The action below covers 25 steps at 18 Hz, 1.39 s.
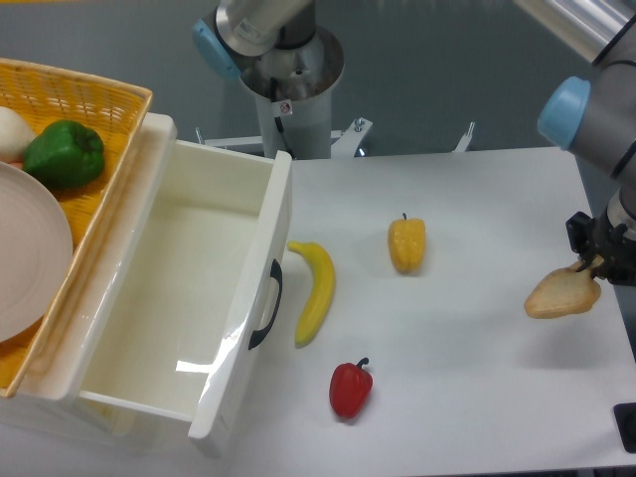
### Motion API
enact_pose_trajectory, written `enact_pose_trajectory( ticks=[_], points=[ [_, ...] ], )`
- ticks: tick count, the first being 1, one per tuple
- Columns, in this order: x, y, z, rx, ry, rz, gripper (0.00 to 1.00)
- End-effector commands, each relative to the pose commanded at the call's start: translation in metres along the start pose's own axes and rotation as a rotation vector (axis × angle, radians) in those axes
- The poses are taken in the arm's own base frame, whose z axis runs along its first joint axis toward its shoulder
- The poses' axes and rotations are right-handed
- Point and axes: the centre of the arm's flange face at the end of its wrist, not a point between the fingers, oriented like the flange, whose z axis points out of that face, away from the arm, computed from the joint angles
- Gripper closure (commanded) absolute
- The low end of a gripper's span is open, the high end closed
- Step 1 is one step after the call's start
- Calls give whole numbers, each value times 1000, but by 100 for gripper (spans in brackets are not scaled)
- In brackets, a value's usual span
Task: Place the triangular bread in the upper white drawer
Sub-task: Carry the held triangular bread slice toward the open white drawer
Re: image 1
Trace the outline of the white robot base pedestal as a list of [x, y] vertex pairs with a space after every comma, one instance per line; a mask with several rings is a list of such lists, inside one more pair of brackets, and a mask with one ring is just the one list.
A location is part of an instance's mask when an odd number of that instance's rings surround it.
[[254, 99], [263, 153], [294, 159], [331, 156], [332, 92], [344, 70], [340, 42], [318, 27], [298, 49], [274, 49], [241, 75]]

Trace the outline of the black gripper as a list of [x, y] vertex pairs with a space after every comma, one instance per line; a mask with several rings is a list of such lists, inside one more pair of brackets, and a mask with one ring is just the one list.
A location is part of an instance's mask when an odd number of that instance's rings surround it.
[[613, 226], [606, 214], [591, 218], [577, 212], [565, 228], [570, 249], [577, 255], [575, 271], [590, 267], [592, 279], [612, 285], [635, 284], [635, 241], [627, 236], [626, 224]]

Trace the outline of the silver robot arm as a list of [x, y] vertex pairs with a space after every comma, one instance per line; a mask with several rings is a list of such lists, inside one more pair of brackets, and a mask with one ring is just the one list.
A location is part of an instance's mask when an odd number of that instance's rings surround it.
[[[566, 223], [579, 270], [619, 286], [635, 282], [635, 15], [616, 1], [525, 1], [522, 8], [598, 71], [566, 79], [537, 122], [550, 143], [619, 185], [597, 217]], [[264, 152], [332, 154], [331, 93], [344, 69], [339, 41], [311, 1], [221, 1], [192, 30], [204, 61], [252, 95]]]

